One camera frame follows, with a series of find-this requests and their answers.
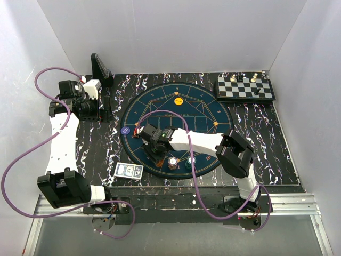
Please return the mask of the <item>blue white poker chip stack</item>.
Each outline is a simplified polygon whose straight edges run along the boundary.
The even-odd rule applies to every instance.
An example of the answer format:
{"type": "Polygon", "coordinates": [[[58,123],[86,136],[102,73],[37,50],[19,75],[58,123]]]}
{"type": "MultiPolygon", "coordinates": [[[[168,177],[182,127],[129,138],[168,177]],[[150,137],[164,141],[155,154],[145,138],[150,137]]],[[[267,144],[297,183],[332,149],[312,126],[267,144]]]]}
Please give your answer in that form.
{"type": "Polygon", "coordinates": [[[170,170],[174,170],[177,168],[177,164],[178,164],[178,161],[177,161],[177,158],[176,157],[170,157],[168,159],[168,168],[170,170]]]}

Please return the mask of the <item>purple small blind button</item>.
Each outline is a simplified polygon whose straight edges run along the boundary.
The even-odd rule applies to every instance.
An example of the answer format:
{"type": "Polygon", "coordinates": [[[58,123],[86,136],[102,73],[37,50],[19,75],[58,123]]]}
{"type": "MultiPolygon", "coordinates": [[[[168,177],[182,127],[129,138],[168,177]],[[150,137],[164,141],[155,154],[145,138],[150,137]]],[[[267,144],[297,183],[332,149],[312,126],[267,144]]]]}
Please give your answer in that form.
{"type": "Polygon", "coordinates": [[[120,129],[120,134],[122,135],[128,135],[130,134],[131,129],[128,126],[124,126],[120,129]]]}

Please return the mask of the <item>yellow big blind button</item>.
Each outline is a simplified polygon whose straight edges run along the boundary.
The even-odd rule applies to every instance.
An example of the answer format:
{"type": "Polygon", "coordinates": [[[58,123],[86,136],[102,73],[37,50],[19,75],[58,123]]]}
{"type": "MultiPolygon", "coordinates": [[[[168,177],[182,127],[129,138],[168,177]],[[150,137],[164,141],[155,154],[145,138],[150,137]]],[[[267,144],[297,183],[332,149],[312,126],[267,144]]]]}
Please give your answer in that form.
{"type": "Polygon", "coordinates": [[[177,105],[177,106],[180,106],[183,104],[183,99],[182,98],[175,98],[174,99],[174,103],[177,105]]]}

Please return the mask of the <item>orange poker chip stack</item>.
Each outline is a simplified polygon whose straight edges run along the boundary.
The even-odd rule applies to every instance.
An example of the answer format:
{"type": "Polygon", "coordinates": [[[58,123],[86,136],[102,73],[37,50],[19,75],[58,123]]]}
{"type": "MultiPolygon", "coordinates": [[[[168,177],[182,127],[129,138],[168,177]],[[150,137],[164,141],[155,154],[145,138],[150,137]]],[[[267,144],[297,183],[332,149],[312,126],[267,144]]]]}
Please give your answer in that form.
{"type": "Polygon", "coordinates": [[[161,160],[159,160],[159,161],[157,161],[157,162],[155,163],[155,166],[156,166],[157,168],[162,168],[163,164],[164,164],[164,160],[161,159],[161,160]]]}

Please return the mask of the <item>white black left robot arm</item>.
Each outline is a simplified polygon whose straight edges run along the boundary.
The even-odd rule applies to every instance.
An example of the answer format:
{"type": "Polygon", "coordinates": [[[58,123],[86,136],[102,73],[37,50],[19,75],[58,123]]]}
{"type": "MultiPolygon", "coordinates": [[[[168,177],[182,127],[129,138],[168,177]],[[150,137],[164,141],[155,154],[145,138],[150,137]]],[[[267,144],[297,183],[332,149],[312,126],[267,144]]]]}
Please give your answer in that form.
{"type": "Polygon", "coordinates": [[[108,121],[110,99],[99,99],[101,82],[61,81],[60,93],[49,105],[52,133],[50,159],[46,173],[38,177],[37,185],[55,209],[81,203],[95,203],[101,213],[113,208],[113,200],[103,186],[94,186],[78,171],[76,135],[81,121],[108,121]]]}

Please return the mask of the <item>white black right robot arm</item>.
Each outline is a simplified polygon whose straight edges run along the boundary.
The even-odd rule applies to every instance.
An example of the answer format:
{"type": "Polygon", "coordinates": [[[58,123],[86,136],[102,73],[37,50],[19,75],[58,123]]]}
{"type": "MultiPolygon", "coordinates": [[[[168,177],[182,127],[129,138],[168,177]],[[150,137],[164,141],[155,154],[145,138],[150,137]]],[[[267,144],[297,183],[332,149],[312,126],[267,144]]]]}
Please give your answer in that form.
{"type": "Polygon", "coordinates": [[[158,164],[169,151],[187,150],[215,157],[224,171],[237,180],[242,208],[255,211],[261,204],[261,192],[254,174],[253,147],[235,130],[206,134],[177,127],[161,130],[147,124],[134,131],[143,141],[142,149],[158,164]]]}

